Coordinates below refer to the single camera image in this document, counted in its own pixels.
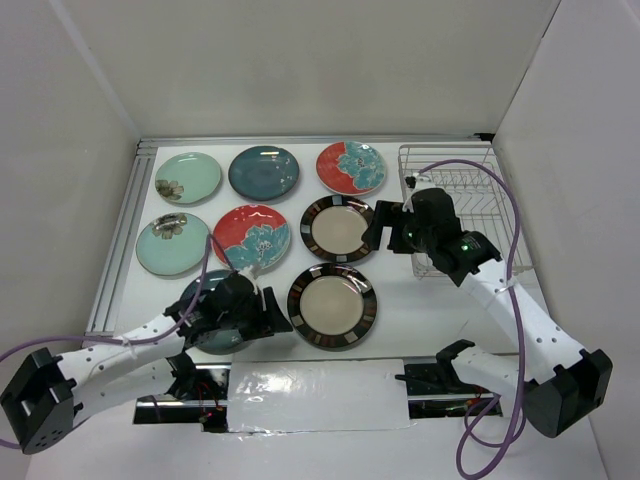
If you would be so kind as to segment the black rimmed beige plate front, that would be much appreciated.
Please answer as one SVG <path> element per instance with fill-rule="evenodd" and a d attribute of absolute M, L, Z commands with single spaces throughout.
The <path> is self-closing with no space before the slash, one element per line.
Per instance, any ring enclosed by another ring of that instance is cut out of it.
<path fill-rule="evenodd" d="M 345 350 L 361 343 L 373 329 L 378 298 L 372 283 L 357 269 L 322 263 L 294 280 L 287 312 L 294 329 L 312 346 Z"/>

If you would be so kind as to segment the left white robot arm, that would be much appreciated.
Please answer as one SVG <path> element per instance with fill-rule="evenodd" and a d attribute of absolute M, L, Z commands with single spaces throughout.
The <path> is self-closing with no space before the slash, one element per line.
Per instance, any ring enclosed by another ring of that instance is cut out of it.
<path fill-rule="evenodd" d="M 14 448 L 40 453 L 89 418 L 141 397 L 189 397 L 197 368 L 188 350 L 222 332 L 253 341 L 292 331 L 272 288 L 232 273 L 211 291 L 197 290 L 142 326 L 86 348 L 29 354 L 1 394 Z"/>

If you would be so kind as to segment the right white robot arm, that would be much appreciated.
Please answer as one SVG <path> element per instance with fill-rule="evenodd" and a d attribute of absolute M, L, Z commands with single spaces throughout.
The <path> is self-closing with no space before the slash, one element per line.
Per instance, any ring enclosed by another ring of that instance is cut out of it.
<path fill-rule="evenodd" d="M 406 203 L 379 200 L 363 234 L 373 250 L 390 228 L 389 250 L 423 253 L 435 269 L 474 298 L 514 343 L 525 365 L 503 361 L 459 340 L 436 356 L 436 379 L 448 392 L 466 384 L 512 398 L 542 435 L 556 438 L 604 401 L 613 363 L 562 330 L 509 275 L 499 250 L 480 232 L 466 231 L 441 188 L 412 193 Z"/>

